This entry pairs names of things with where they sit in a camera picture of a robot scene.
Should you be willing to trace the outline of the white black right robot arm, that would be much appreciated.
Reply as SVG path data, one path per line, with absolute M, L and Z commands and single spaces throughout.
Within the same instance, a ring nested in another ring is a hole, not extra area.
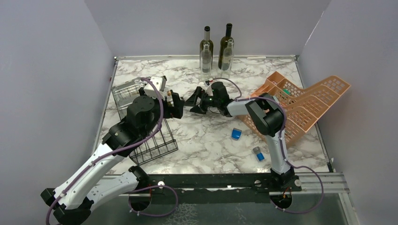
M 208 94 L 202 87 L 197 87 L 185 105 L 191 108 L 191 112 L 198 114 L 206 114 L 209 107 L 214 107 L 226 117 L 250 116 L 268 145 L 271 186 L 278 191 L 297 189 L 298 177 L 288 162 L 284 139 L 287 116 L 274 97 L 263 93 L 259 97 L 231 99 L 222 82 L 212 83 L 210 89 L 212 93 Z

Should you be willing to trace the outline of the green bottle silver capsule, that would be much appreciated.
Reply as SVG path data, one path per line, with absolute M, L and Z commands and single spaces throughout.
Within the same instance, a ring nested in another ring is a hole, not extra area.
M 199 64 L 200 64 L 200 53 L 203 50 L 203 44 L 204 42 L 208 41 L 210 43 L 210 51 L 212 53 L 212 59 L 213 59 L 213 49 L 214 49 L 214 44 L 212 42 L 212 40 L 210 39 L 210 27 L 209 26 L 205 26 L 204 27 L 204 38 L 203 40 L 200 42 L 199 47 L 200 47 L 200 51 L 199 51 Z

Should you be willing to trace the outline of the clear glass bottle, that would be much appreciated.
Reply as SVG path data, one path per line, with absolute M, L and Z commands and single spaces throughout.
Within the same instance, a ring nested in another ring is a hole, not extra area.
M 229 39 L 227 42 L 227 46 L 223 52 L 223 59 L 222 59 L 222 66 L 221 66 L 222 78 L 230 77 L 231 65 L 232 65 L 233 57 L 234 57 L 233 47 L 234 47 L 234 40 Z
M 212 53 L 210 51 L 210 43 L 208 41 L 204 42 L 203 50 L 200 53 L 200 70 L 201 70 L 201 80 L 208 80 L 211 75 L 212 67 Z

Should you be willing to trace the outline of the green bottle black capsule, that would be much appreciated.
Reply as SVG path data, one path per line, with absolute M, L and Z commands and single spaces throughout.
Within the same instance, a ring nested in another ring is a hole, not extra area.
M 228 24 L 226 24 L 226 34 L 220 41 L 220 52 L 219 52 L 219 61 L 218 61 L 218 67 L 219 67 L 220 70 L 221 70 L 221 66 L 222 66 L 222 59 L 223 59 L 224 49 L 227 46 L 228 40 L 229 39 L 233 39 L 232 36 L 231 36 L 231 32 L 232 32 L 232 24 L 228 23 Z

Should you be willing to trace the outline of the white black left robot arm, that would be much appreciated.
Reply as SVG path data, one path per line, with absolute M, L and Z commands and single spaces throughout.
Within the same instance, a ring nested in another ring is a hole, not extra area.
M 116 164 L 158 133 L 163 119 L 181 118 L 184 101 L 173 91 L 157 91 L 136 97 L 126 116 L 113 125 L 89 159 L 63 184 L 46 188 L 41 197 L 61 225 L 80 225 L 100 205 L 125 192 L 150 192 L 149 176 L 138 165 L 100 183 Z

